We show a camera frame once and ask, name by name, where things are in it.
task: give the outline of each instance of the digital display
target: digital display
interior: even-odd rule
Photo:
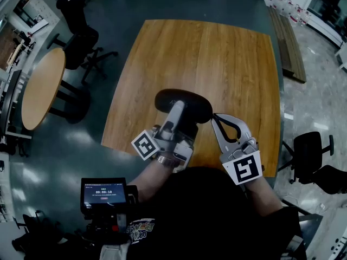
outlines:
[[[84,204],[117,204],[126,203],[122,183],[116,184],[85,184]]]

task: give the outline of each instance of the person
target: person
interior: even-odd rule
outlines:
[[[152,160],[129,183],[140,206],[127,217],[127,259],[306,259],[298,212],[264,177],[244,192],[215,168],[172,170]]]

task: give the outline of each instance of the metal watch band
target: metal watch band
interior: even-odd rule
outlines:
[[[168,157],[162,156],[161,154],[156,155],[156,160],[165,167],[175,168],[179,166],[179,160],[173,160]]]

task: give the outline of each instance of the gray floor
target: gray floor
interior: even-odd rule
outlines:
[[[323,165],[331,165],[347,171],[344,165],[347,149],[347,73],[338,69],[334,56],[337,48],[324,37],[308,27],[294,28],[303,56],[307,83],[301,84],[284,78],[284,138],[291,147],[293,139],[301,134],[319,131],[323,147],[329,144],[332,134],[335,153],[323,155]],[[282,163],[288,159],[285,149]],[[276,193],[311,213],[324,216],[322,224],[309,247],[308,256],[314,256],[314,250],[329,228],[336,208],[347,202],[347,195],[329,195],[317,185],[290,185],[288,180],[293,173],[289,168],[278,173]]]
[[[98,46],[105,53],[119,52],[118,57],[104,62],[108,78],[103,81],[96,73],[87,78],[92,104],[83,121],[72,125],[48,114],[33,132],[30,157],[10,158],[16,215],[33,214],[39,209],[70,232],[86,225],[79,209],[82,177],[125,177],[130,181],[146,165],[139,157],[100,145],[121,70],[144,20],[211,21],[268,34],[274,44],[280,89],[283,88],[277,40],[263,0],[91,0],[85,14],[87,23],[99,32]],[[71,36],[63,22],[51,35],[55,33],[60,33],[63,41]],[[44,45],[35,63],[45,53]],[[66,70],[63,79],[78,86],[83,71]]]

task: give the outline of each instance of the forearm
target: forearm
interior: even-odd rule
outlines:
[[[245,183],[245,187],[259,215],[264,217],[282,209],[280,199],[276,196],[264,177],[259,177]]]
[[[139,202],[145,202],[155,195],[171,174],[172,168],[165,167],[158,161],[152,160],[143,172],[128,185],[136,185]]]

